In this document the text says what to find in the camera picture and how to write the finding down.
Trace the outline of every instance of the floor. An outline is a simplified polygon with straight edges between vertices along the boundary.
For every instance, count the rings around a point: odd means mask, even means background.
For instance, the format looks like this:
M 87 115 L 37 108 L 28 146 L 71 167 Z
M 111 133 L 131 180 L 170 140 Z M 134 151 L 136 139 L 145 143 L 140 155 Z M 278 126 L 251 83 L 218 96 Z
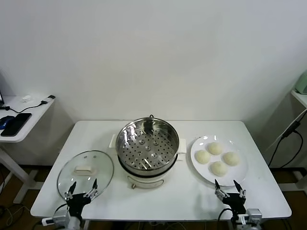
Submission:
M 4 177 L 9 173 L 7 169 L 2 168 L 2 172 Z M 30 172 L 32 168 L 25 167 L 24 170 L 26 172 Z M 35 180 L 36 181 L 44 181 L 50 171 L 48 168 L 35 168 L 39 169 L 39 173 L 37 174 Z M 279 183 L 293 183 L 296 181 L 295 177 L 292 173 L 287 171 L 273 172 L 273 175 L 277 182 Z M 0 208 L 1 206 L 10 207 L 12 202 L 19 190 L 22 186 L 22 183 L 15 176 L 10 179 L 7 186 L 3 189 L 2 194 L 0 194 Z M 32 190 L 27 193 L 24 198 L 23 205 L 31 208 L 32 204 L 35 201 L 36 196 L 38 195 L 38 191 Z M 307 207 L 307 196 L 304 192 L 285 192 L 285 198 L 287 199 L 291 209 L 292 216 L 288 219 L 289 223 L 293 230 L 301 230 L 307 229 L 307 212 L 305 208 Z M 12 206 L 10 211 L 13 213 L 20 209 L 21 206 Z M 24 210 L 23 214 L 22 209 L 14 215 L 13 222 L 16 223 L 12 226 L 6 228 L 7 220 L 10 217 L 7 211 L 4 214 L 0 211 L 0 230 L 9 229 L 9 230 L 31 230 L 33 225 L 39 220 L 38 218 L 32 217 L 28 210 Z M 212 222 L 182 222 L 181 223 L 186 230 L 216 230 L 217 223 Z M 89 227 L 89 230 L 180 230 L 182 226 L 179 223 L 166 223 L 159 224 L 157 226 L 153 226 L 154 223 L 138 223 L 138 222 L 98 222 L 92 221 Z M 280 219 L 268 220 L 263 225 L 265 230 L 286 230 L 287 228 L 284 225 L 284 222 Z M 53 230 L 54 226 L 42 227 L 37 226 L 35 230 Z M 219 224 L 220 230 L 226 230 L 227 225 L 225 222 Z

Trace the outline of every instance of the white shelf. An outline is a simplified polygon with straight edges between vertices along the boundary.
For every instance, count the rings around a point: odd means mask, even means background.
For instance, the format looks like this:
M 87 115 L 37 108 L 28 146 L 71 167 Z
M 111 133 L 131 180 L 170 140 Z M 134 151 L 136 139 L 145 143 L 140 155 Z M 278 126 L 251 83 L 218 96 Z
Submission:
M 291 91 L 291 94 L 303 105 L 307 108 L 307 95 L 302 95 L 294 90 Z

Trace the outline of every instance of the power cord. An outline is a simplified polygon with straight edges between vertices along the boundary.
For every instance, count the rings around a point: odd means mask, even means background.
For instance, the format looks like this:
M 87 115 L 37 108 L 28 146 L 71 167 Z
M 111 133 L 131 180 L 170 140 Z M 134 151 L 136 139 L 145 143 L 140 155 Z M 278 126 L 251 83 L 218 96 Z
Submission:
M 273 161 L 273 158 L 274 158 L 274 156 L 275 156 L 275 154 L 276 154 L 276 151 L 277 151 L 277 149 L 278 149 L 278 146 L 279 146 L 280 142 L 281 142 L 283 139 L 284 139 L 284 138 L 282 137 L 282 138 L 280 138 L 280 140 L 278 141 L 278 143 L 277 143 L 277 145 L 276 145 L 276 148 L 275 148 L 275 150 L 274 150 L 274 153 L 273 153 L 273 155 L 272 155 L 272 157 L 271 157 L 271 160 L 270 160 L 270 163 L 268 164 L 268 166 L 271 165 L 271 163 L 272 163 L 272 161 Z
M 49 103 L 51 100 L 53 100 L 53 99 L 55 99 L 55 98 L 56 98 L 55 96 L 50 95 L 49 97 L 47 97 L 47 98 L 45 98 L 44 100 L 42 100 L 42 101 L 40 102 L 40 104 L 38 104 L 38 105 L 36 105 L 36 106 L 27 107 L 27 108 L 23 109 L 23 110 L 20 111 L 20 112 L 18 112 L 18 111 L 16 111 L 16 110 L 12 109 L 10 106 L 0 107 L 0 109 L 4 109 L 4 110 L 6 110 L 6 111 L 12 110 L 12 111 L 14 111 L 15 113 L 21 114 L 22 112 L 24 112 L 24 111 L 27 110 L 27 109 L 37 108 L 37 107 L 39 107 L 39 106 L 41 106 L 41 105 L 43 105 L 43 104 L 47 104 L 47 103 Z
M 265 150 L 263 153 L 266 153 L 266 152 L 269 150 L 269 148 L 272 147 L 272 146 L 276 143 L 276 141 L 278 141 L 278 139 L 281 138 L 281 137 L 284 135 L 284 133 L 292 126 L 292 124 L 293 124 L 295 121 L 297 121 L 297 119 L 298 119 L 302 114 L 304 114 L 304 115 L 298 120 L 298 122 L 300 122 L 300 121 L 303 119 L 303 117 L 305 116 L 306 113 L 307 113 L 307 108 L 306 108 L 303 112 L 301 112 L 301 113 L 296 117 L 296 119 L 294 119 L 294 120 L 289 124 L 289 126 L 281 133 L 281 135 L 279 135 L 279 136 L 275 139 L 275 141 L 274 141 L 272 144 L 270 144 L 270 145 L 266 148 L 266 150 Z
M 217 224 L 216 224 L 216 229 L 218 230 L 219 229 L 219 222 L 220 222 L 220 219 L 221 219 L 221 216 L 222 214 L 225 212 L 225 211 L 232 211 L 233 210 L 231 208 L 224 208 L 221 213 L 219 214 L 219 217 L 217 218 Z
M 18 206 L 18 205 L 21 205 L 21 207 L 17 210 L 17 211 L 15 211 L 14 213 L 11 213 L 11 211 L 10 211 L 10 208 L 12 208 L 12 207 L 14 207 L 14 206 Z M 3 215 L 4 215 L 4 213 L 7 211 L 7 212 L 9 212 L 9 214 L 10 214 L 10 217 L 7 219 L 7 224 L 6 224 L 6 226 L 5 227 L 3 227 L 3 228 L 0 228 L 0 230 L 5 230 L 5 229 L 8 229 L 8 228 L 10 228 L 10 227 L 12 227 L 13 225 L 15 225 L 20 219 L 21 219 L 21 217 L 23 216 L 23 214 L 24 214 L 24 210 L 28 210 L 28 211 L 30 211 L 26 206 L 24 206 L 23 204 L 14 204 L 14 205 L 12 205 L 12 206 L 10 206 L 10 207 L 8 207 L 8 208 L 6 208 L 6 207 L 4 207 L 4 206 L 0 206 L 0 218 L 2 218 L 3 217 Z M 21 214 L 18 216 L 18 218 L 15 220 L 15 221 L 13 221 L 13 216 L 15 215 L 15 214 L 17 214 L 20 210 L 22 210 L 21 211 Z
M 285 222 L 288 224 L 289 229 L 292 230 L 291 224 L 290 224 L 290 222 L 288 221 L 288 219 L 284 219 L 284 220 L 285 220 Z
M 290 162 L 292 162 L 293 160 L 294 160 L 294 158 L 299 154 L 299 152 L 300 152 L 300 150 L 302 149 L 302 146 L 303 146 L 303 137 L 302 137 L 302 135 L 300 135 L 297 131 L 296 131 L 296 129 L 301 125 L 301 123 L 300 123 L 300 121 L 304 118 L 304 116 L 306 115 L 306 113 L 307 113 L 307 109 L 305 109 L 303 112 L 301 112 L 301 114 L 288 126 L 288 128 L 276 139 L 276 140 L 278 140 L 279 138 L 279 141 L 278 141 L 278 143 L 277 143 L 277 146 L 276 146 L 276 148 L 275 148 L 275 150 L 274 150 L 274 153 L 273 153 L 273 155 L 272 155 L 272 157 L 271 157 L 271 160 L 270 160 L 270 162 L 269 162 L 269 164 L 268 164 L 268 166 L 270 166 L 271 165 L 271 163 L 272 163 L 272 161 L 273 161 L 273 158 L 274 158 L 274 156 L 275 156 L 275 154 L 276 154 L 276 151 L 277 151 L 277 149 L 278 149 L 278 147 L 279 147 L 279 144 L 281 143 L 281 141 L 283 140 L 283 139 L 285 139 L 285 138 L 287 138 L 290 134 L 292 134 L 292 133 L 297 133 L 299 136 L 300 136 L 300 138 L 301 138 L 301 146 L 300 146 L 300 148 L 299 148 L 299 151 L 295 154 L 295 156 L 287 163 L 287 164 L 285 164 L 285 165 L 283 165 L 282 167 L 284 167 L 284 166 L 286 166 L 286 165 L 288 165 Z
M 179 225 L 183 228 L 183 230 L 187 230 L 187 229 L 184 227 L 184 225 L 183 225 L 182 223 L 180 223 L 180 222 L 176 222 L 176 223 L 170 224 L 165 230 L 168 230 L 169 228 L 173 228 L 173 226 L 174 226 L 175 224 L 179 224 Z
M 27 108 L 23 109 L 23 110 L 20 111 L 20 112 L 17 112 L 16 110 L 14 110 L 14 109 L 12 109 L 12 108 L 9 108 L 9 110 L 12 110 L 12 111 L 14 111 L 15 113 L 21 114 L 22 112 L 24 112 L 24 111 L 27 110 L 27 109 L 37 108 L 37 107 L 39 107 L 39 106 L 41 106 L 41 105 L 43 105 L 43 103 L 40 103 L 39 105 L 36 105 L 36 106 L 27 107 Z
M 61 208 L 61 207 L 64 207 L 64 206 L 66 206 L 67 204 L 62 204 L 62 205 L 60 205 L 59 207 L 57 207 L 57 209 L 54 211 L 54 214 L 56 214 L 56 212 Z
M 32 230 L 34 230 L 38 225 L 43 225 L 41 220 L 33 225 Z
M 296 134 L 298 134 L 299 137 L 301 138 L 301 145 L 300 145 L 300 147 L 299 147 L 297 153 L 294 155 L 294 157 L 293 157 L 290 161 L 288 161 L 286 164 L 284 164 L 281 168 L 283 168 L 284 166 L 290 164 L 290 163 L 294 160 L 294 158 L 299 154 L 299 152 L 301 151 L 301 149 L 302 149 L 302 147 L 303 147 L 304 140 L 303 140 L 302 135 L 301 135 L 299 132 L 297 132 L 296 130 L 293 131 L 293 132 L 296 133 Z
M 134 222 L 131 222 L 131 223 L 128 224 L 128 226 L 125 226 L 125 230 L 128 230 L 133 224 L 134 224 Z
M 285 222 L 284 219 L 282 219 L 282 222 L 283 222 L 284 228 L 285 228 L 286 230 L 288 230 L 288 226 L 287 226 L 287 224 L 286 224 L 286 222 Z
M 2 172 L 2 169 L 1 169 L 1 167 L 0 167 L 0 174 L 1 174 L 1 177 L 2 177 L 2 188 L 1 188 L 1 191 L 0 191 L 0 196 L 1 196 L 1 194 L 2 194 L 2 192 L 3 192 L 3 188 L 4 188 L 4 186 L 5 186 L 5 178 L 4 178 L 4 175 L 3 175 L 3 172 Z

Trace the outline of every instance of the smartphone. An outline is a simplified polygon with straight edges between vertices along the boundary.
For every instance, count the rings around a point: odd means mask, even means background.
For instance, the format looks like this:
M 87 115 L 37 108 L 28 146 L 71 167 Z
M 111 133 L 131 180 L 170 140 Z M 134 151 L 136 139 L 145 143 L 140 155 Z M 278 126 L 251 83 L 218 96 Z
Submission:
M 10 123 L 7 124 L 1 136 L 3 137 L 14 137 L 25 125 L 27 120 L 32 116 L 31 113 L 18 114 Z

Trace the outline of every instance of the green object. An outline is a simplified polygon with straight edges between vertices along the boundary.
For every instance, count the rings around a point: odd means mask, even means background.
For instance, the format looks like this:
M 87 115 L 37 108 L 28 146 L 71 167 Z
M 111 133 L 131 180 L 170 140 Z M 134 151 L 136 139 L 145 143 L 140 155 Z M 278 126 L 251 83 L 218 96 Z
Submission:
M 300 94 L 307 94 L 307 70 L 299 77 L 295 89 Z

